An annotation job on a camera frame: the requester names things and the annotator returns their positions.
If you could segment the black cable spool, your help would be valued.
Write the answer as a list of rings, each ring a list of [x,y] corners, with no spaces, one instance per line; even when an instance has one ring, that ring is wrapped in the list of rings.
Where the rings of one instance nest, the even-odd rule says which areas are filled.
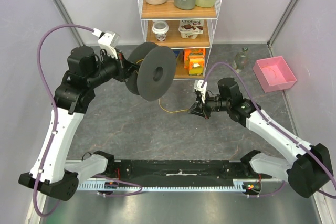
[[[171,48],[144,42],[133,50],[128,60],[139,66],[125,83],[131,93],[150,102],[166,94],[173,83],[177,66]]]

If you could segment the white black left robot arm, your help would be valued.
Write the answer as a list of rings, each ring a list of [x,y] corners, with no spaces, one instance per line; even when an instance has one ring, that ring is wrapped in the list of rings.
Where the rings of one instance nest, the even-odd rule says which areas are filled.
[[[111,79],[124,82],[139,68],[120,50],[115,52],[114,58],[105,49],[96,55],[89,46],[71,51],[68,70],[52,96],[56,108],[51,112],[48,135],[33,168],[20,175],[21,185],[68,201],[85,180],[97,174],[103,178],[114,175],[114,156],[103,151],[94,152],[76,165],[67,165],[66,159],[74,134],[95,97],[94,89]]]

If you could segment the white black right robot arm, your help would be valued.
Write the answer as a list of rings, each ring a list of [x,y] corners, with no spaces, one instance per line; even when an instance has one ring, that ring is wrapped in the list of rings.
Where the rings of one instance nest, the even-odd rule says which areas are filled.
[[[288,183],[301,197],[309,198],[333,179],[329,150],[321,143],[312,145],[295,136],[274,121],[252,100],[243,98],[234,78],[222,78],[217,83],[219,94],[207,90],[207,82],[196,80],[195,103],[189,114],[209,119],[213,112],[226,112],[229,117],[261,136],[282,158],[251,151],[241,161],[241,174],[248,179],[265,174]]]

